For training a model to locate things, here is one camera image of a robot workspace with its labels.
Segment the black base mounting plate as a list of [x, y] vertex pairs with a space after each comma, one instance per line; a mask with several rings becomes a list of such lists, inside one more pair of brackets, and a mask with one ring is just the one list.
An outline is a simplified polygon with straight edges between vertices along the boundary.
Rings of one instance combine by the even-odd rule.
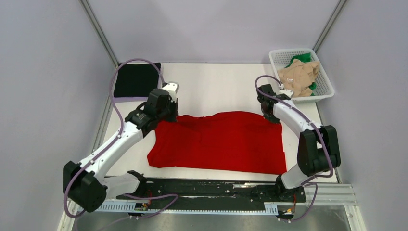
[[150, 206], [156, 209], [170, 203], [175, 194], [178, 199], [170, 208], [254, 209], [260, 208], [262, 203], [306, 202], [303, 188], [286, 190], [274, 181], [148, 178], [141, 190], [133, 195], [143, 198], [169, 195], [151, 202]]

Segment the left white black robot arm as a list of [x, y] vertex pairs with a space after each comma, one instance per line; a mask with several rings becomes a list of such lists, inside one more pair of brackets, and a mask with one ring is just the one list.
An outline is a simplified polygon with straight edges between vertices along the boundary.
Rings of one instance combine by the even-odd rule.
[[86, 212], [98, 209], [105, 200], [124, 194], [141, 199], [147, 194], [146, 178], [130, 170], [121, 176], [107, 176], [111, 167], [136, 143], [162, 122], [175, 122], [178, 116], [178, 85], [168, 83], [150, 92], [121, 120], [118, 131], [79, 163], [69, 161], [63, 167], [64, 201], [71, 199]]

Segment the aluminium frame rail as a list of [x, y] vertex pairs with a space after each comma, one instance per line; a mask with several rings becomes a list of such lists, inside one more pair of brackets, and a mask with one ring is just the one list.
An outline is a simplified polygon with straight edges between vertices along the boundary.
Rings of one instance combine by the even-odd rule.
[[[317, 185], [309, 185], [303, 187], [306, 202], [304, 203], [293, 203], [289, 205], [288, 203], [265, 203], [265, 204], [272, 204], [282, 207], [293, 207], [295, 205], [309, 205], [310, 203], [314, 203], [315, 205], [356, 205], [357, 200], [352, 189], [351, 185], [347, 184], [338, 184], [338, 183], [318, 183]], [[133, 193], [130, 196], [120, 195], [116, 198], [107, 199], [104, 202], [108, 201], [136, 201], [138, 203], [146, 203], [149, 207], [153, 200], [168, 198], [169, 195], [162, 195], [157, 197], [137, 197], [134, 196]], [[168, 208], [174, 204], [175, 200], [178, 199], [178, 195], [174, 195], [174, 199], [168, 203]]]

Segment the red t shirt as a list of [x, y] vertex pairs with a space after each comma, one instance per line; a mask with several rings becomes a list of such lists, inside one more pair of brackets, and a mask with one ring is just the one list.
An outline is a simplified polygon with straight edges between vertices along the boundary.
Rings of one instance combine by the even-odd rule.
[[179, 115], [161, 122], [147, 155], [152, 167], [187, 167], [280, 175], [287, 171], [282, 125], [244, 111]]

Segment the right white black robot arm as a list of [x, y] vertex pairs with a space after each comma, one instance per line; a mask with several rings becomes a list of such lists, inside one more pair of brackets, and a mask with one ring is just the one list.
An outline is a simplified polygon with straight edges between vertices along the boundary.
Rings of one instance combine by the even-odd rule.
[[275, 187], [276, 197], [287, 201], [293, 196], [294, 188], [315, 178], [329, 178], [341, 165], [337, 131], [332, 125], [313, 122], [287, 94], [276, 94], [270, 84], [256, 91], [264, 118], [271, 123], [284, 123], [299, 141], [297, 163], [278, 177], [279, 184]]

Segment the white plastic basket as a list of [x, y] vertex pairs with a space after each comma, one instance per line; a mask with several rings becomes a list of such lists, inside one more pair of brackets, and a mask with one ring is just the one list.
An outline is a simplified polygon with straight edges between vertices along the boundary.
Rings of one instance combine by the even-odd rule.
[[[311, 61], [319, 61], [316, 53], [309, 48], [280, 49], [269, 52], [269, 59], [276, 78], [280, 78], [278, 71], [290, 64], [290, 60], [296, 55], [310, 54]], [[316, 87], [312, 90], [313, 95], [307, 97], [293, 98], [296, 103], [316, 103], [322, 99], [330, 98], [334, 95], [334, 89], [331, 82], [320, 64], [317, 77], [315, 79]]]

